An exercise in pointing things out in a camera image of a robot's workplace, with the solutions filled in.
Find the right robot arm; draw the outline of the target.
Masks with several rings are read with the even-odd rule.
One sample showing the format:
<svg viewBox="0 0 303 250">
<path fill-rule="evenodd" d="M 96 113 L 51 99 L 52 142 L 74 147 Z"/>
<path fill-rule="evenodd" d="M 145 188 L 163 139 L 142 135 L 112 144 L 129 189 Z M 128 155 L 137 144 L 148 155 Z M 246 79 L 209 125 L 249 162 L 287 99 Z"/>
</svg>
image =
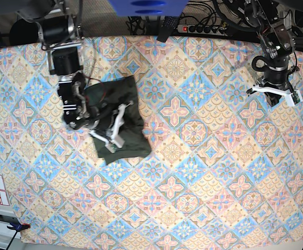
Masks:
<svg viewBox="0 0 303 250">
<path fill-rule="evenodd" d="M 104 142 L 111 152 L 124 146 L 119 135 L 124 113 L 129 103 L 98 106 L 88 103 L 85 96 L 87 77 L 83 73 L 79 48 L 83 45 L 81 29 L 83 2 L 73 14 L 66 1 L 20 1 L 17 13 L 27 22 L 36 23 L 42 50 L 47 53 L 49 72 L 58 76 L 57 92 L 63 102 L 63 121 L 67 129 L 85 127 L 89 134 Z"/>
</svg>

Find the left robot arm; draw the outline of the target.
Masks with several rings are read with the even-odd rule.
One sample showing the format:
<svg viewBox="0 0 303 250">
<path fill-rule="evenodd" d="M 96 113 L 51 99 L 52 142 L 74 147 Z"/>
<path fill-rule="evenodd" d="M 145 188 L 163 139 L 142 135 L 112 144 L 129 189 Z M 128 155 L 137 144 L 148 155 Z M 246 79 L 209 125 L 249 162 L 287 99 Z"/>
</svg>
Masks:
<svg viewBox="0 0 303 250">
<path fill-rule="evenodd" d="M 303 101 L 300 90 L 289 81 L 289 76 L 299 71 L 297 63 L 288 66 L 290 55 L 295 54 L 295 41 L 271 1 L 245 1 L 244 6 L 245 18 L 255 28 L 263 51 L 251 62 L 253 70 L 263 76 L 246 93 L 264 93 L 271 107 L 283 97 L 289 107 L 294 107 Z"/>
</svg>

